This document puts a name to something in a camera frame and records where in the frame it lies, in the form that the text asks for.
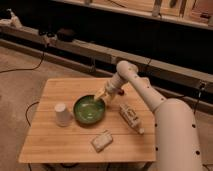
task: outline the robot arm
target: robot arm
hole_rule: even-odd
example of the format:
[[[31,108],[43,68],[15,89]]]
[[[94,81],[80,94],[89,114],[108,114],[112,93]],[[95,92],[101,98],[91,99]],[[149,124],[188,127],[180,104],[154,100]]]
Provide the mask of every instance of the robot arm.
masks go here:
[[[195,118],[191,108],[178,99],[166,99],[137,75],[137,67],[127,61],[117,65],[117,73],[95,99],[112,100],[127,82],[155,115],[156,156],[159,171],[201,171],[202,162]]]

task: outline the bowl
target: bowl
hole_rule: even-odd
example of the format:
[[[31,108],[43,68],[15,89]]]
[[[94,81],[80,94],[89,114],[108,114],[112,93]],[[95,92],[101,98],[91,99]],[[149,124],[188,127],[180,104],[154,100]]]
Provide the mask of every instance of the bowl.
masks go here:
[[[95,124],[104,117],[105,103],[102,99],[95,101],[94,95],[86,95],[76,101],[73,112],[79,123]]]

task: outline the wooden table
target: wooden table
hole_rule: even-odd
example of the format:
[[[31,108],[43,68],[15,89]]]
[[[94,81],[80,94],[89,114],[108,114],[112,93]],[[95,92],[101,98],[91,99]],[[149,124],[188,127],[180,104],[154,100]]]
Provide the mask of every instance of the wooden table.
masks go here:
[[[69,127],[55,124],[54,106],[65,103],[72,110],[75,101],[94,94],[107,78],[68,78],[47,81],[39,106],[19,156],[21,163],[97,163],[155,161],[154,117],[135,90],[124,86],[126,94],[116,96],[104,119],[94,126],[80,127],[73,120]],[[119,115],[119,104],[127,103],[142,119],[144,135],[138,135]],[[113,143],[96,153],[91,140],[109,130]]]

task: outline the bottle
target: bottle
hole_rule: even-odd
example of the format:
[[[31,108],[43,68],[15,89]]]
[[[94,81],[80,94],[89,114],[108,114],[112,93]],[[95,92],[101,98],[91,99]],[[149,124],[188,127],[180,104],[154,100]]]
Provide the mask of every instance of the bottle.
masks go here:
[[[12,11],[12,9],[8,9],[8,11],[11,14],[12,25],[16,28],[22,28],[22,24],[21,24],[19,18],[15,15],[15,13]]]

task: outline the black cable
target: black cable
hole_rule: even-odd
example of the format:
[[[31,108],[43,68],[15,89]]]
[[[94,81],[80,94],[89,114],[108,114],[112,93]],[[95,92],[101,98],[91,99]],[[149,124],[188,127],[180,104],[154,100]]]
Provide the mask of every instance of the black cable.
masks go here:
[[[203,164],[203,167],[205,167],[208,171],[211,171],[206,164]]]
[[[64,163],[60,163],[60,165],[61,165],[61,167],[65,168],[65,169],[71,169],[71,168],[78,166],[79,164],[75,163],[75,164],[72,164],[72,165],[66,165]]]
[[[42,56],[41,56],[41,61],[39,62],[39,64],[37,66],[35,66],[33,68],[27,68],[27,69],[20,68],[20,69],[10,69],[10,70],[5,70],[5,71],[0,71],[0,74],[6,73],[6,72],[13,72],[13,71],[33,71],[33,70],[36,70],[41,66],[42,62],[44,61],[44,57],[45,57],[45,51],[43,50]]]
[[[195,106],[194,106],[194,114],[196,113],[197,111],[197,107],[200,103],[200,99],[201,99],[201,95],[202,95],[202,92],[204,91],[205,87],[200,87],[199,88],[199,91],[198,91],[198,98],[197,98],[197,102],[195,103]]]
[[[145,75],[147,75],[147,70],[148,70],[148,68],[149,68],[151,62],[152,62],[152,58],[150,58],[149,62],[148,62],[148,63],[146,64],[146,66],[144,67],[143,73],[144,73]]]
[[[30,171],[32,171],[30,163],[27,164]]]
[[[115,5],[118,5],[119,7],[126,8],[124,5],[121,5],[121,4],[119,4],[119,3],[117,3],[117,2],[115,2],[113,0],[107,0],[107,1],[109,1],[109,2],[111,2],[113,4],[115,4]]]
[[[29,109],[32,107],[32,106],[34,106],[34,105],[36,105],[36,104],[38,104],[39,102],[34,102],[34,103],[32,103],[31,105],[29,105],[28,107],[27,107],[27,110],[26,110],[26,112],[25,112],[25,118],[26,118],[26,121],[27,121],[27,123],[28,123],[28,125],[29,126],[31,126],[31,124],[30,124],[30,121],[29,121],[29,119],[28,119],[28,111],[29,111]]]

